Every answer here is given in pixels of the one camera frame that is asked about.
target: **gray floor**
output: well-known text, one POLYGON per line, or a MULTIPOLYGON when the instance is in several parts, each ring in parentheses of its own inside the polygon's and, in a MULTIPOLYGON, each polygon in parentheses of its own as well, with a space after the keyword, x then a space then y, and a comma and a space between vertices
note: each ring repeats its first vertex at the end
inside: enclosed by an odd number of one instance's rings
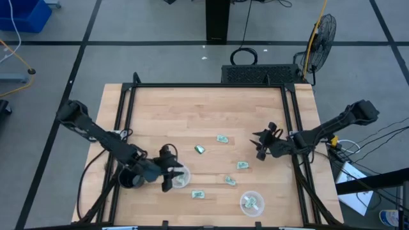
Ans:
MULTIPOLYGON (((96 0, 60 0, 62 9, 53 14, 39 34, 22 34, 23 40, 81 41, 96 0)), ((306 41, 322 5, 321 0, 292 0, 292 8, 278 2, 254 3, 246 40, 306 41)), ((395 41, 409 41, 404 29, 408 16, 405 0, 376 0, 395 41)), ((229 40, 241 40, 249 3, 231 6, 229 40)), ((368 0, 328 0, 325 13, 337 19, 336 41, 387 41, 368 0)), ((91 41, 175 41, 205 39, 204 0, 177 0, 169 6, 161 0, 103 0, 92 30, 91 41)), ((3 40, 17 40, 1 32, 3 40)), ((259 64, 290 63, 297 46, 251 46, 259 64)), ((103 86, 131 81, 137 71, 143 82, 219 82, 221 65, 237 46, 88 46, 70 98, 84 102, 96 117, 103 86)), ((12 229, 18 219, 33 179, 55 112, 58 108, 78 46, 22 46, 19 54, 37 70, 36 81, 27 90, 7 96, 13 114, 0 128, 0 222, 12 229)), ((409 61, 409 47, 399 47, 409 61)), ((237 63, 250 63, 252 56, 237 54, 237 63)), ((26 69, 15 58, 0 65, 0 73, 26 69)), ((338 134, 359 141, 392 122, 409 116, 409 88, 389 46, 333 47, 314 87, 321 121, 340 113, 357 100, 372 101, 381 112, 369 126, 351 126, 338 134)), ((0 86, 8 91, 14 84, 0 86)), ((380 173, 408 167, 403 132, 360 163, 380 173)), ((356 160, 380 143, 369 145, 356 160)), ((71 220, 79 177, 89 144, 60 128, 26 227, 68 224, 71 220)), ((374 196, 371 205, 378 202, 374 196)), ((361 217, 342 205, 345 222, 351 226, 383 227, 378 220, 381 205, 361 217)))

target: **paper money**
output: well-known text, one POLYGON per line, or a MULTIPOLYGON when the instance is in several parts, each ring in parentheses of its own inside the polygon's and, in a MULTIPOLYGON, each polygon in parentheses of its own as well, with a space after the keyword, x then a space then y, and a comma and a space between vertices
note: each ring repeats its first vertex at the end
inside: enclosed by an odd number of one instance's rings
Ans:
POLYGON ((193 199, 204 199, 205 198, 205 192, 201 190, 193 190, 192 191, 192 198, 193 199))
POLYGON ((250 197, 244 204, 246 208, 252 208, 254 205, 256 205, 257 199, 255 197, 250 197))
POLYGON ((229 185, 231 185, 231 186, 235 186, 235 185, 236 185, 236 181, 233 180, 233 179, 231 179, 230 176, 226 176, 226 178, 224 178, 224 181, 225 181, 226 183, 228 183, 229 185))
POLYGON ((248 162, 237 162, 237 169, 248 169, 249 163, 248 162))
POLYGON ((217 141, 221 142, 221 143, 228 143, 229 139, 223 135, 217 135, 217 141))
POLYGON ((205 152, 205 148, 200 145, 195 146, 194 149, 200 154, 205 152))
POLYGON ((185 175, 182 174, 182 175, 177 176, 176 181, 181 183, 182 185, 184 185, 185 184, 185 175))

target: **standing fan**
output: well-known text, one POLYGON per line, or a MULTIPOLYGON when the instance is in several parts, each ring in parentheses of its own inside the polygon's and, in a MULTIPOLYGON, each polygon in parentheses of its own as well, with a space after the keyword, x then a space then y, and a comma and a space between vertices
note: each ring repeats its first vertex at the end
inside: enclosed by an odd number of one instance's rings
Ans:
MULTIPOLYGON (((332 43, 334 42, 336 28, 337 22, 335 18, 331 14, 327 14, 322 16, 316 33, 313 34, 313 31, 310 36, 309 42, 311 39, 313 42, 309 52, 308 66, 306 70, 300 70, 299 74, 302 76, 303 80, 305 80, 305 72, 312 73, 314 79, 314 83, 311 84, 312 86, 315 86, 315 73, 321 69, 330 53, 332 43)), ((302 55, 300 64, 305 68, 305 57, 307 52, 308 47, 305 52, 296 53, 293 57, 293 64, 295 64, 297 57, 302 55)))

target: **wooden table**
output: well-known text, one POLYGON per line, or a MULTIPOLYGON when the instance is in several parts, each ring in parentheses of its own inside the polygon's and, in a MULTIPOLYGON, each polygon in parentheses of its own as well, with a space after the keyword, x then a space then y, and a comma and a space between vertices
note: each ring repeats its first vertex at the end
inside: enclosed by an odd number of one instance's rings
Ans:
MULTIPOLYGON (((112 130, 120 97, 121 84, 105 85, 96 123, 112 130)), ((320 124, 310 85, 296 85, 298 106, 304 129, 320 124)), ((293 129, 295 119, 288 93, 293 129)), ((124 111, 127 111, 128 98, 124 111)), ((192 173, 190 183, 182 189, 163 193, 162 179, 146 183, 138 189, 120 189, 116 225, 160 226, 168 220, 170 226, 254 226, 261 221, 268 226, 302 226, 297 187, 290 156, 264 162, 256 158, 257 140, 253 132, 262 131, 270 121, 286 130, 281 91, 274 88, 137 88, 132 113, 134 134, 128 143, 147 150, 149 157, 158 156, 160 147, 173 143, 179 151, 179 161, 192 173), (216 141, 218 134, 229 138, 228 144, 216 141), (200 155, 194 146, 200 144, 206 151, 200 155), (238 161, 247 161, 249 169, 236 169, 238 161), (224 182, 225 175, 237 181, 232 187, 224 182), (192 199, 192 190, 204 190, 205 199, 192 199), (241 195, 259 192, 265 201, 263 214, 247 217, 240 209, 241 195)), ((123 113, 121 124, 125 123, 123 113)), ((87 163, 102 147, 91 144, 87 163)), ((317 149, 326 153, 325 146, 317 149)), ((95 202, 101 192, 104 164, 108 154, 100 157, 88 169, 81 194, 81 213, 95 202)), ((326 158, 315 156, 311 165, 316 193, 334 217, 343 222, 339 201, 326 158)), ((309 221, 313 222, 311 202, 309 221)), ((109 212, 111 198, 105 206, 109 212)))

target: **clear plastic cup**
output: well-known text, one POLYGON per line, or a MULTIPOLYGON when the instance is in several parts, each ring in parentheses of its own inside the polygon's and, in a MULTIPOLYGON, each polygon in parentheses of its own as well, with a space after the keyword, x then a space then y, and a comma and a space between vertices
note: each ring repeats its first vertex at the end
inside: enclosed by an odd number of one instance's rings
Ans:
POLYGON ((172 185, 174 188, 183 188, 190 182, 190 171, 183 165, 183 167, 175 167, 173 169, 175 172, 183 172, 182 175, 174 177, 172 179, 172 185))
POLYGON ((260 216, 264 211, 264 205, 265 204, 263 197, 258 192, 255 191, 247 191, 240 198, 240 207, 242 208, 244 214, 246 214, 249 217, 260 216), (246 207, 245 206, 246 202, 249 201, 251 197, 255 198, 256 202, 254 205, 246 207))

